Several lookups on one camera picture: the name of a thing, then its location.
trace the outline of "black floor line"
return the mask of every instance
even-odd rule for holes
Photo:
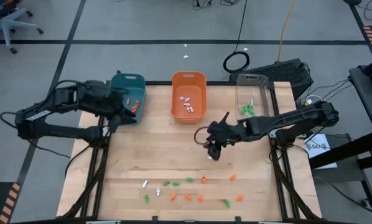
[[[360,29],[360,32],[363,35],[363,37],[365,38],[365,41],[366,41],[366,43],[367,43],[367,45],[368,45],[368,47],[370,49],[370,52],[372,54],[372,46],[371,46],[371,44],[369,44],[370,41],[368,40],[368,37],[367,37],[366,32],[365,32],[365,29],[364,29],[364,26],[365,25],[363,24],[363,21],[361,20],[361,18],[359,16],[359,13],[358,13],[358,11],[356,9],[356,6],[353,6],[353,5],[350,4],[349,7],[350,7],[350,10],[352,10],[352,14],[355,17],[355,20],[356,20],[356,23],[358,24],[358,27]]]
[[[63,66],[66,62],[68,51],[70,50],[71,42],[74,38],[75,31],[77,29],[78,23],[80,21],[81,15],[82,15],[82,11],[83,11],[84,6],[85,6],[85,1],[86,0],[81,0],[81,2],[80,2],[80,5],[78,7],[77,13],[76,13],[74,21],[73,21],[72,28],[70,29],[70,33],[68,34],[65,46],[63,48],[62,55],[60,56],[59,62],[57,64],[55,75],[53,76],[52,82],[50,84],[49,91],[55,88],[56,83],[58,83],[58,81],[60,79],[60,75],[62,74]],[[21,168],[19,176],[17,178],[17,183],[19,183],[20,185],[23,185],[24,181],[26,180],[27,173],[30,169],[31,161],[32,161],[32,158],[34,156],[34,152],[35,152],[35,146],[30,144],[29,148],[27,150],[26,158],[23,161],[22,168]]]
[[[67,44],[68,40],[12,40],[12,44]],[[149,44],[237,44],[237,40],[71,40],[85,45],[149,45]],[[240,40],[239,44],[278,45],[280,40]],[[283,45],[368,45],[365,40],[283,40]]]

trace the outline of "orange basket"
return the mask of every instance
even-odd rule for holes
[[[181,97],[190,97],[188,102]],[[184,103],[190,103],[188,112]],[[183,124],[199,123],[207,111],[207,80],[201,72],[175,72],[172,76],[172,109],[175,120]]]

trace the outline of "plastic container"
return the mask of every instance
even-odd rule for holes
[[[185,102],[180,97],[190,97]],[[190,103],[193,113],[184,103]],[[207,111],[207,80],[201,72],[176,72],[172,76],[172,109],[175,120],[182,124],[199,123]]]
[[[144,97],[146,95],[146,81],[143,76],[118,73],[111,79],[110,88],[124,88],[129,91],[129,94],[124,94],[123,100],[123,105],[129,110],[132,110],[132,107],[136,104],[136,100],[139,100],[139,107],[134,118],[136,120],[135,124],[139,123],[142,120]],[[131,100],[129,105],[126,104],[128,99]]]
[[[238,75],[236,94],[236,110],[238,113],[236,113],[236,119],[271,115],[267,100],[269,94],[268,83],[269,80],[264,75]]]

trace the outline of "wooden table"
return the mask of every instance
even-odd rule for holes
[[[289,83],[275,83],[280,113],[295,109]],[[147,86],[146,101],[141,123],[119,127],[111,135],[106,174],[101,194],[98,218],[102,220],[211,220],[281,221],[279,199],[273,166],[268,159],[269,141],[240,142],[222,150],[219,161],[209,161],[207,151],[194,143],[193,133],[200,126],[219,121],[230,111],[228,124],[235,124],[235,86],[208,86],[207,113],[202,124],[178,124],[171,116],[171,86]],[[257,115],[261,102],[254,101]],[[93,126],[98,118],[82,113],[80,127]],[[205,134],[202,131],[199,139]],[[76,140],[72,156],[81,151],[86,142]],[[320,214],[309,161],[305,152],[297,148],[288,150],[296,191],[312,211]],[[77,200],[85,187],[91,150],[86,151],[70,166],[64,183],[57,215],[64,214]],[[236,175],[236,180],[229,181]],[[207,183],[202,184],[205,176]],[[185,178],[192,177],[194,183]],[[142,183],[148,180],[147,188]],[[178,187],[162,185],[165,181],[180,182]],[[161,188],[161,196],[156,188]],[[289,217],[292,216],[289,194],[284,189]],[[145,203],[145,194],[150,202]],[[177,198],[170,202],[172,194]],[[191,202],[184,194],[190,194]],[[204,196],[202,203],[198,195]],[[236,197],[244,195],[242,202]],[[227,208],[223,199],[231,203]]]

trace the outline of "office chair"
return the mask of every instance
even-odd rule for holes
[[[0,0],[0,10],[4,8],[5,0]],[[27,11],[25,8],[19,9],[12,14],[9,14],[5,17],[0,16],[0,30],[4,33],[5,43],[6,46],[11,50],[13,54],[17,53],[17,50],[11,46],[11,38],[9,36],[9,31],[15,33],[13,27],[37,27],[35,24],[30,24],[26,22],[19,22],[15,21],[19,16],[27,13],[29,17],[32,17],[31,12]],[[39,27],[37,28],[39,34],[43,34],[44,32]]]

